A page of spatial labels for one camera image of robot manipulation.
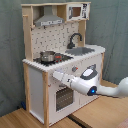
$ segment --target oven door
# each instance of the oven door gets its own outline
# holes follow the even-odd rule
[[[79,93],[67,87],[49,88],[49,125],[53,125],[79,108]]]
[[[82,8],[83,8],[83,4],[67,5],[67,21],[81,19]]]

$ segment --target oven window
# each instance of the oven window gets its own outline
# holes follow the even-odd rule
[[[73,17],[78,17],[78,16],[80,16],[81,7],[72,7],[72,10],[73,10]]]
[[[56,111],[59,111],[73,103],[73,90],[64,88],[56,92]]]

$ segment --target wooden play kitchen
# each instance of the wooden play kitchen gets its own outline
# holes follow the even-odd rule
[[[46,128],[98,98],[84,96],[53,77],[54,71],[80,77],[89,66],[95,65],[100,82],[105,49],[85,45],[90,4],[22,5],[26,108]]]

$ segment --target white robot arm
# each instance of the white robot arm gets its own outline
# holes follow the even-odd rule
[[[110,97],[128,97],[128,77],[124,78],[116,88],[99,85],[96,66],[87,68],[80,77],[54,71],[53,77],[67,87],[87,96],[104,95]]]

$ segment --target stovetop burner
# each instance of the stovetop burner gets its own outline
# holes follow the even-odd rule
[[[48,67],[48,66],[52,66],[54,64],[64,62],[64,61],[69,60],[69,59],[73,59],[73,57],[70,57],[70,56],[67,56],[67,55],[62,55],[61,54],[61,56],[62,56],[61,61],[44,62],[44,61],[41,60],[41,58],[36,58],[33,61]]]

